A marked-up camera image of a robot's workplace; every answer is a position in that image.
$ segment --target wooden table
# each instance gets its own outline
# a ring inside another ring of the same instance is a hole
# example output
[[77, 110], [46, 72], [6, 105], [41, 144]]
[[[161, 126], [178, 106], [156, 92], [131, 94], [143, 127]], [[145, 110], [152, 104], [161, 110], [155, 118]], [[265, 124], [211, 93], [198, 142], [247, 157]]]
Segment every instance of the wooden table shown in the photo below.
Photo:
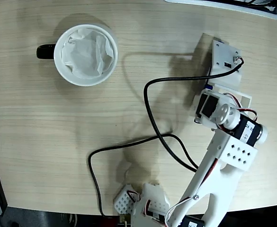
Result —
[[[103, 23], [117, 35], [114, 74], [94, 87], [66, 82], [53, 61], [36, 58], [77, 24]], [[109, 145], [154, 135], [143, 87], [158, 77], [203, 75], [211, 42], [242, 50], [241, 91], [253, 96], [266, 143], [242, 177], [230, 210], [277, 204], [277, 21], [163, 0], [0, 1], [0, 178], [12, 207], [99, 214], [87, 155]], [[149, 91], [162, 132], [173, 129], [199, 164], [213, 133], [193, 123], [194, 83], [162, 83]], [[186, 160], [176, 141], [169, 145]], [[95, 156], [104, 212], [125, 183], [159, 182], [176, 203], [189, 172], [158, 141]], [[206, 209], [200, 201], [191, 213]]]

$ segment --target robotic arm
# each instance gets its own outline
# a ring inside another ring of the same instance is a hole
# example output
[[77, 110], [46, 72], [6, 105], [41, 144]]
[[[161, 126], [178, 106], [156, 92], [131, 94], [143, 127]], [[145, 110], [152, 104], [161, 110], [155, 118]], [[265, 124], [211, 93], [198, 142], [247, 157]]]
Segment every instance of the robotic arm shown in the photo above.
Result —
[[217, 227], [228, 211], [240, 177], [254, 161], [257, 150], [253, 146], [266, 140], [267, 129], [256, 122], [257, 117], [249, 118], [241, 111], [245, 108], [226, 101], [220, 93], [209, 89], [201, 95], [197, 122], [207, 122], [208, 125], [215, 122], [218, 129], [181, 202], [169, 210], [174, 211], [168, 226], [177, 227], [188, 210], [210, 194], [208, 209], [202, 220], [205, 227]]
[[[214, 41], [209, 75], [234, 68], [241, 59], [240, 54], [240, 50]], [[237, 91], [240, 81], [241, 70], [238, 70], [223, 78], [210, 79], [201, 92], [195, 122], [211, 128], [215, 133], [179, 203], [170, 207], [166, 194], [158, 185], [144, 184], [141, 196], [130, 185], [120, 192], [114, 207], [120, 214], [131, 214], [131, 226], [219, 225], [228, 211], [240, 177], [248, 171], [256, 157], [254, 145], [262, 144], [268, 134], [266, 127], [257, 123], [256, 111], [249, 108], [251, 96]], [[241, 101], [233, 94], [242, 96]], [[254, 113], [255, 117], [250, 118], [247, 112]], [[186, 216], [188, 210], [208, 194], [208, 209], [202, 219]]]

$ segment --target mug handle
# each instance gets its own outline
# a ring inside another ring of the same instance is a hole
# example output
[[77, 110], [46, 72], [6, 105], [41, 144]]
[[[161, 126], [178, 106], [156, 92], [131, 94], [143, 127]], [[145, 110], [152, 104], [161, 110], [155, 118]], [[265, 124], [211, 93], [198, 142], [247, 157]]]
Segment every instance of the mug handle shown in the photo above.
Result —
[[37, 48], [36, 56], [39, 59], [54, 59], [55, 44], [44, 44]]

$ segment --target tissue paper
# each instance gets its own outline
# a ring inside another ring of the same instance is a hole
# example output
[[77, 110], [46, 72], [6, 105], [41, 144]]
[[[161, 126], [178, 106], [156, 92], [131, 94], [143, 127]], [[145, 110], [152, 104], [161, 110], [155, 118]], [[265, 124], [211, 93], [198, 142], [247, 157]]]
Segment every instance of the tissue paper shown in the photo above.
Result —
[[83, 79], [99, 77], [107, 71], [114, 59], [108, 38], [90, 28], [72, 33], [62, 48], [62, 61], [74, 76]]

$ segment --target black cable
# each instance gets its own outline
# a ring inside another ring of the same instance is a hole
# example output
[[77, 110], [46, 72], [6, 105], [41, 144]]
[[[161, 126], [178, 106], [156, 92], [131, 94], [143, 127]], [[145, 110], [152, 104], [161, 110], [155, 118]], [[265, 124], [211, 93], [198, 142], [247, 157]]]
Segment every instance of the black cable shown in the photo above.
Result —
[[[198, 165], [195, 164], [195, 162], [191, 159], [190, 155], [188, 154], [186, 148], [185, 148], [185, 145], [183, 144], [183, 142], [180, 140], [180, 138], [178, 138], [176, 135], [173, 135], [173, 134], [170, 134], [170, 133], [166, 133], [166, 134], [163, 134], [161, 135], [161, 137], [173, 137], [175, 138], [181, 145], [181, 147], [183, 148], [188, 160], [190, 161], [190, 163], [192, 163], [192, 165], [195, 167], [195, 168], [198, 168]], [[100, 193], [100, 189], [99, 189], [99, 186], [98, 186], [98, 183], [97, 183], [97, 179], [96, 179], [96, 176], [94, 174], [94, 171], [93, 171], [93, 168], [92, 168], [92, 163], [91, 163], [91, 159], [92, 159], [92, 156], [97, 154], [97, 153], [100, 153], [102, 151], [107, 151], [107, 150], [116, 150], [116, 149], [121, 149], [121, 148], [128, 148], [128, 147], [132, 147], [132, 146], [136, 146], [136, 145], [140, 145], [140, 144], [143, 144], [143, 143], [146, 143], [146, 142], [149, 142], [149, 141], [152, 141], [152, 140], [155, 140], [155, 139], [158, 139], [159, 137], [158, 136], [153, 136], [153, 137], [150, 137], [150, 138], [147, 138], [147, 139], [144, 139], [144, 140], [140, 140], [140, 141], [135, 141], [135, 142], [131, 142], [131, 143], [126, 143], [126, 144], [121, 144], [121, 145], [116, 145], [116, 146], [111, 146], [111, 147], [107, 147], [107, 148], [101, 148], [101, 149], [98, 149], [98, 150], [95, 150], [93, 151], [89, 157], [88, 157], [88, 166], [89, 166], [89, 170], [91, 172], [91, 175], [92, 175], [92, 178], [93, 178], [93, 182], [94, 182], [94, 185], [95, 185], [95, 188], [96, 188], [96, 191], [97, 191], [97, 197], [98, 197], [98, 206], [99, 206], [99, 212], [100, 214], [105, 217], [105, 218], [110, 218], [110, 216], [107, 216], [104, 214], [103, 210], [102, 210], [102, 202], [101, 202], [101, 193]], [[196, 169], [190, 167], [191, 170], [193, 172], [196, 172]]]
[[240, 58], [241, 63], [239, 65], [237, 65], [234, 69], [225, 72], [225, 73], [221, 73], [221, 74], [217, 74], [217, 75], [212, 75], [212, 76], [206, 76], [206, 77], [167, 77], [167, 78], [158, 78], [158, 79], [153, 79], [151, 81], [149, 81], [143, 89], [143, 98], [144, 98], [144, 104], [146, 106], [146, 110], [148, 113], [148, 116], [150, 118], [150, 122], [154, 128], [154, 131], [156, 133], [156, 135], [158, 136], [159, 140], [161, 141], [162, 145], [164, 146], [164, 148], [168, 151], [168, 153], [178, 162], [180, 163], [182, 166], [184, 166], [185, 168], [192, 170], [192, 167], [188, 166], [185, 162], [183, 162], [181, 159], [179, 159], [174, 152], [170, 149], [170, 147], [168, 146], [168, 144], [166, 143], [166, 141], [163, 139], [157, 125], [155, 122], [155, 119], [153, 117], [152, 111], [151, 111], [151, 107], [149, 104], [149, 100], [148, 100], [148, 87], [152, 84], [158, 83], [158, 82], [164, 82], [164, 81], [188, 81], [188, 80], [201, 80], [201, 79], [215, 79], [215, 78], [220, 78], [220, 77], [225, 77], [228, 76], [234, 72], [236, 72], [237, 70], [239, 70], [241, 68], [241, 66], [244, 64], [244, 61], [242, 58]]
[[247, 4], [252, 4], [253, 2], [255, 2], [256, 0], [252, 0], [252, 1], [249, 1], [247, 2]]
[[252, 4], [253, 1], [251, 2], [243, 2], [243, 1], [234, 1], [234, 0], [216, 0], [216, 2], [219, 3], [224, 3], [224, 4], [231, 4], [235, 6], [242, 6], [242, 7], [250, 7], [250, 8], [263, 8], [263, 7], [277, 7], [277, 4], [274, 3], [274, 0], [272, 0], [269, 3], [265, 4]]

